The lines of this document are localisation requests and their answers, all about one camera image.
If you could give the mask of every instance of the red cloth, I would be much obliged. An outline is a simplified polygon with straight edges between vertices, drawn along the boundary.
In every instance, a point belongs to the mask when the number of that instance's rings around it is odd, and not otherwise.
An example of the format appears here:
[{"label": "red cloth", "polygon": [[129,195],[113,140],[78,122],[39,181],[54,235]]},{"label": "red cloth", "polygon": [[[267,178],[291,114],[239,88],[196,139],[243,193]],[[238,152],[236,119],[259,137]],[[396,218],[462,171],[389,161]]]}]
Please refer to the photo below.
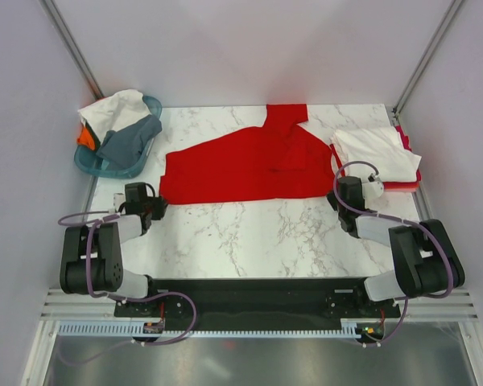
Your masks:
[{"label": "red cloth", "polygon": [[167,154],[159,195],[171,204],[304,199],[332,189],[331,150],[297,124],[306,105],[268,105],[247,127]]}]

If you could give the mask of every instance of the white marble surface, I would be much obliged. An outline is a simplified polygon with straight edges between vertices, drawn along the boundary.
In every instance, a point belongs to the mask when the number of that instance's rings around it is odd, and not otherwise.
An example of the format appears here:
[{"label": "white marble surface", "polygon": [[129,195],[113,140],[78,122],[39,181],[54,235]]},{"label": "white marble surface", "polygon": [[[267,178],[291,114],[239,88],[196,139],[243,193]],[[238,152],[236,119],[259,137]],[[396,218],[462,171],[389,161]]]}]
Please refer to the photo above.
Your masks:
[{"label": "white marble surface", "polygon": [[[312,105],[303,127],[328,143],[334,129],[389,125],[383,105]],[[262,125],[265,106],[164,109],[144,171],[134,180],[98,179],[92,210],[112,207],[125,183],[159,188],[165,154]],[[373,209],[417,220],[409,193],[385,193]],[[170,206],[162,221],[122,245],[124,268],[152,277],[358,277],[393,268],[390,250],[341,230],[328,201],[275,199]]]}]

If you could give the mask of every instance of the laundry basket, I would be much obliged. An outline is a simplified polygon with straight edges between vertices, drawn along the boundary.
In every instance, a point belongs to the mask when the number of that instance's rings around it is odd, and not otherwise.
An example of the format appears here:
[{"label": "laundry basket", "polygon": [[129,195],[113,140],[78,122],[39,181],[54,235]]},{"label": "laundry basket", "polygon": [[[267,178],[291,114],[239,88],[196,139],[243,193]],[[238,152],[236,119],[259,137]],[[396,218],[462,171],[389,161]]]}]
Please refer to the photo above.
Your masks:
[{"label": "laundry basket", "polygon": [[[147,105],[152,115],[157,118],[161,117],[161,103],[152,96],[143,96],[143,102]],[[148,154],[151,152],[152,144],[155,138],[152,138],[145,148],[139,160],[125,170],[107,170],[109,162],[97,156],[97,154],[86,146],[78,145],[73,156],[73,161],[79,169],[88,173],[89,175],[96,175],[97,177],[106,177],[108,179],[132,179],[139,175],[145,163],[147,162]]]}]

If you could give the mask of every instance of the stack of cloth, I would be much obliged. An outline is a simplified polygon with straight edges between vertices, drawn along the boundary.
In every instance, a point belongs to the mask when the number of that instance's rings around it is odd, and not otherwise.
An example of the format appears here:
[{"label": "stack of cloth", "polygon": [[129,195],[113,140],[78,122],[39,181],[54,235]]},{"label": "stack of cloth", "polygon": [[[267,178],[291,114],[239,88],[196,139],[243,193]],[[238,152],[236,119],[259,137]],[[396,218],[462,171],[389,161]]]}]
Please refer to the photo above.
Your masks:
[{"label": "stack of cloth", "polygon": [[108,170],[125,170],[141,157],[161,132],[161,121],[143,102],[143,94],[124,90],[79,110],[82,130],[77,143],[109,162]]},{"label": "stack of cloth", "polygon": [[[415,191],[419,187],[421,157],[411,152],[409,138],[400,126],[335,130],[332,150],[337,168],[351,161],[375,165],[388,191]],[[345,175],[361,179],[367,179],[371,172],[365,165],[351,165],[345,169]]]}]

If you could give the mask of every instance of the white towel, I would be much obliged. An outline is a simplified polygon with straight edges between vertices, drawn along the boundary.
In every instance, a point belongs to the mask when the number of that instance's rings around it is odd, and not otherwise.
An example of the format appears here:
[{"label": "white towel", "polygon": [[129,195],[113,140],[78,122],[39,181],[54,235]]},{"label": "white towel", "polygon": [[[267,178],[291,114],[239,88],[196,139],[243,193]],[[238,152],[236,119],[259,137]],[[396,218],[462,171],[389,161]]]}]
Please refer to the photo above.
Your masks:
[{"label": "white towel", "polygon": [[[379,169],[383,182],[411,183],[417,180],[421,157],[404,149],[394,127],[376,129],[335,130],[332,144],[342,164],[367,161]],[[366,179],[372,173],[368,166],[351,165],[347,175]]]},{"label": "white towel", "polygon": [[88,123],[100,142],[109,130],[125,129],[150,113],[143,94],[136,90],[117,92],[79,110],[82,124]]}]

